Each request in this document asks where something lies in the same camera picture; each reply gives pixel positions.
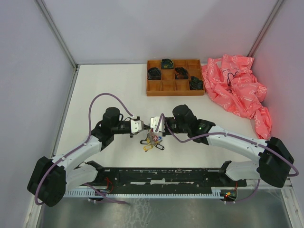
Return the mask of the keyring bunch with red opener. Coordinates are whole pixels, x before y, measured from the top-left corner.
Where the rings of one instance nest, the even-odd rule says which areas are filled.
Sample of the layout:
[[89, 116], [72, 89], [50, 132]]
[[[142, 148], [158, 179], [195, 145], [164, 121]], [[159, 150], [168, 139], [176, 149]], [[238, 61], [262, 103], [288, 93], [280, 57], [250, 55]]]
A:
[[165, 149], [165, 147], [163, 145], [161, 145], [163, 139], [161, 136], [158, 136], [153, 129], [149, 130], [146, 138], [144, 140], [140, 141], [141, 145], [144, 145], [143, 150], [145, 152], [148, 152], [149, 150], [153, 149], [153, 148], [157, 148], [161, 151], [163, 151]]

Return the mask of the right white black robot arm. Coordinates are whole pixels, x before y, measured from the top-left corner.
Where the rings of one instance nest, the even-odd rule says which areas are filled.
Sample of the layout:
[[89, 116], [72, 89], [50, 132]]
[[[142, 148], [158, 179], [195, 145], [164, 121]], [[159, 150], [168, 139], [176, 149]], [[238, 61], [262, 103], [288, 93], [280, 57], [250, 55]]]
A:
[[230, 132], [213, 122], [198, 119], [185, 104], [175, 107], [172, 113], [173, 117], [161, 114], [157, 121], [153, 121], [153, 130], [173, 137], [184, 133], [189, 141], [224, 148], [248, 158], [244, 162], [224, 162], [218, 173], [218, 181], [224, 186], [252, 179], [281, 188], [287, 178], [299, 174], [292, 155], [276, 137], [255, 139]]

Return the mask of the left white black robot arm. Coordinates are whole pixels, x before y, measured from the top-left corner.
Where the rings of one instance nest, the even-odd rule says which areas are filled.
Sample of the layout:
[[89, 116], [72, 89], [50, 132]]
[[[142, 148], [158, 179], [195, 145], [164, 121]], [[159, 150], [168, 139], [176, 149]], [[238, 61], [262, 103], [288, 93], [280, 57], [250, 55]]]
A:
[[32, 193], [37, 205], [46, 204], [52, 207], [60, 202], [70, 189], [92, 182], [101, 185], [105, 173], [93, 163], [79, 168], [82, 162], [94, 154], [104, 150], [114, 140], [116, 134], [134, 136], [150, 127], [139, 117], [123, 120], [120, 110], [109, 107], [86, 140], [69, 152], [52, 158], [41, 157], [30, 177], [27, 190]]

